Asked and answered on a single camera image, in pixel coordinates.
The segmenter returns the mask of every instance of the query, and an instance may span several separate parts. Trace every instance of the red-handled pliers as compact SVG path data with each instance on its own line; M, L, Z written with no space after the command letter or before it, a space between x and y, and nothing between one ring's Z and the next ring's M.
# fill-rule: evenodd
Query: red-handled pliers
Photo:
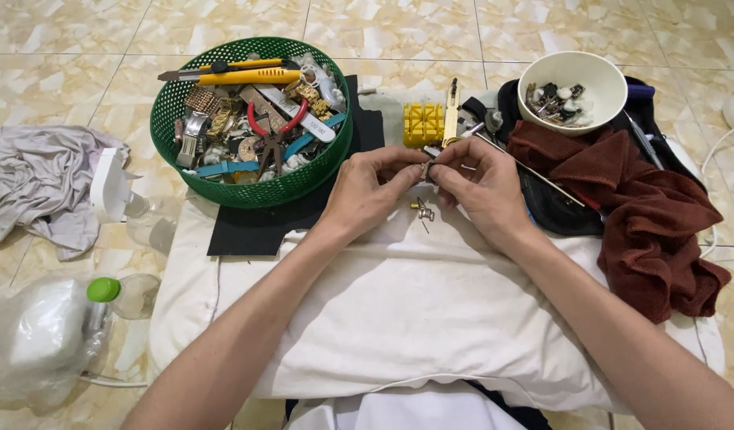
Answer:
M264 169L266 169L266 161L268 159L269 152L272 150L274 150L274 160L277 165L277 176L282 176L282 163L284 161L282 160L280 153L279 142L282 142L282 139L285 138L287 132L290 132L295 128L295 126L304 118L306 112L309 110L309 101L303 99L301 101L301 108L295 114L293 119L283 125L278 132L275 132L274 130L264 130L260 125L258 125L256 122L256 113L254 111L255 108L256 105L253 102L248 103L248 123L250 124L250 128L253 129L253 132L256 132L256 134L264 139L264 153L261 156L261 161L258 162L258 177L260 178Z

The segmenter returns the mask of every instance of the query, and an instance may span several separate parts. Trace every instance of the white cable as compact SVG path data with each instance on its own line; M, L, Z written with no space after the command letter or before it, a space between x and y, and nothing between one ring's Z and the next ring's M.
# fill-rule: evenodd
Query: white cable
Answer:
M709 164L709 161L712 161L712 158L715 156L715 152L717 151L717 148L720 146L722 141L724 141L728 136L732 135L734 133L734 128L731 129L729 132L722 135L722 138L717 139L717 142L715 145L712 146L712 148L709 150L709 152L706 155L706 158L704 159L704 164L702 164L701 168L701 174L702 174L702 181L706 182L706 165ZM712 226L712 243L709 244L709 248L707 248L704 252L702 252L702 255L699 256L700 258L704 258L707 255L709 255L712 251L717 248L717 227Z
M145 386L149 386L149 383L124 383L104 381L102 379L89 378L88 376L78 376L78 379L86 381L87 383L92 383L100 386L108 386L110 388L144 388Z

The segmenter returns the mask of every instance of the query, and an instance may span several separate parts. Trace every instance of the brown towel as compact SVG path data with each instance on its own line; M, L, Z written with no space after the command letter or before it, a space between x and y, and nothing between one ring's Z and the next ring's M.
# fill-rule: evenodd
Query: brown towel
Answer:
M655 324L673 309L690 317L715 314L731 274L699 259L696 233L722 215L696 183L639 160L628 133L610 126L568 138L518 121L508 152L609 214L598 266L619 298Z

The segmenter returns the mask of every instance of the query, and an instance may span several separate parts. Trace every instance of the green plastic basket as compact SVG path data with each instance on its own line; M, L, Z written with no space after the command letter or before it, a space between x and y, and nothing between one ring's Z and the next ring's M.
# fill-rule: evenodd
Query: green plastic basket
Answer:
M309 44L283 37L240 39L203 52L184 64L181 69L194 69L212 64L216 60L244 61L248 54L253 52L260 54L261 58L289 58L310 52L317 63L329 64L335 73L340 89L346 97L346 121L340 126L335 140L330 142L313 161L289 174L257 184L220 184L184 173L176 165L179 146L174 143L174 121L184 114L184 98L194 85L190 82L172 81L163 86L152 105L149 129L154 147L162 158L178 171L190 188L208 200L244 209L276 206L313 191L340 167L349 150L353 131L351 100L343 73L330 57Z

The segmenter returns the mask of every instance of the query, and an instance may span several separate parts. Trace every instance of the black pouch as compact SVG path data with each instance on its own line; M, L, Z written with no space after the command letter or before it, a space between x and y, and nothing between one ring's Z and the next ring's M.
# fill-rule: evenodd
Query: black pouch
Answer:
M625 76L625 79L629 85L646 85L645 82L634 77ZM500 142L507 142L508 136L515 128L515 122L523 119L518 111L517 92L518 80L512 80L503 85L497 94L497 106L502 112L503 120L502 127L496 134L497 140ZM654 135L650 143L665 169L687 176L706 191L704 185L683 166L683 163L672 152L667 143L667 136L662 135L659 131L659 127L654 122L653 99L628 99L625 103L625 111L629 113L635 122L638 122L638 125L646 134ZM630 142L638 145L638 141L632 133L630 121L624 112L620 112L611 120L610 124L614 130L627 130ZM534 220L544 229L562 236L603 234L603 222L597 211L591 209L591 207L581 207L572 202L524 169L518 169L518 175L521 179L521 191L524 193L526 207L531 212Z

